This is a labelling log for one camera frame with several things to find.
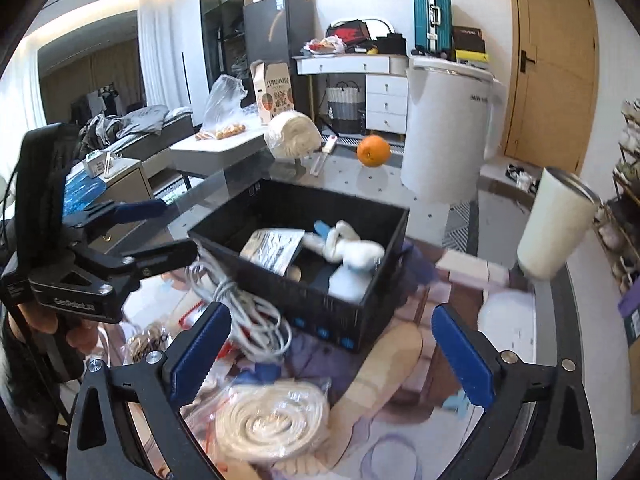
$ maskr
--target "orange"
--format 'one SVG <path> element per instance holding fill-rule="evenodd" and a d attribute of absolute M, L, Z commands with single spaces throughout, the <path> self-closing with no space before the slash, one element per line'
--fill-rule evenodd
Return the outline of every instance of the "orange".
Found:
<path fill-rule="evenodd" d="M 370 135 L 358 144 L 358 160 L 368 168 L 382 166 L 391 157 L 391 146 L 385 139 Z"/>

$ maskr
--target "teal suitcase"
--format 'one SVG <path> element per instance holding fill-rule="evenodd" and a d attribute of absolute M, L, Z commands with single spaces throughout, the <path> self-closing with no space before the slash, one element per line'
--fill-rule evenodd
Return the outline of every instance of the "teal suitcase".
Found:
<path fill-rule="evenodd" d="M 414 0 L 415 49 L 454 59 L 451 0 Z"/>

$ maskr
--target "wooden door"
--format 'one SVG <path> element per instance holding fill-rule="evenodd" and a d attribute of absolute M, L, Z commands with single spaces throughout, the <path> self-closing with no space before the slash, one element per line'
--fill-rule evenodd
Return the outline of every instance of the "wooden door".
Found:
<path fill-rule="evenodd" d="M 506 155 L 577 172 L 598 85 L 593 0 L 517 0 L 518 76 Z"/>

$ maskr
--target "roll of cotton tissue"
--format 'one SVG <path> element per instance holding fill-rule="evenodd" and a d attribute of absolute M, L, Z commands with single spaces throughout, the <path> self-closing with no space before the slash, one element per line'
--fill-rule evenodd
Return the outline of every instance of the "roll of cotton tissue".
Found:
<path fill-rule="evenodd" d="M 264 141 L 275 158 L 302 158 L 320 148 L 322 137 L 305 114 L 290 111 L 269 122 Z"/>

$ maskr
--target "refrigerator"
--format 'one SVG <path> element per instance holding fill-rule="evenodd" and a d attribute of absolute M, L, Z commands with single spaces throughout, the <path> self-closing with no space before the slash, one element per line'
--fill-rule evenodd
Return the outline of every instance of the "refrigerator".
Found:
<path fill-rule="evenodd" d="M 246 56 L 254 61 L 287 63 L 296 110 L 311 115 L 308 81 L 298 75 L 293 56 L 315 36 L 315 5 L 309 0 L 263 0 L 244 7 Z"/>

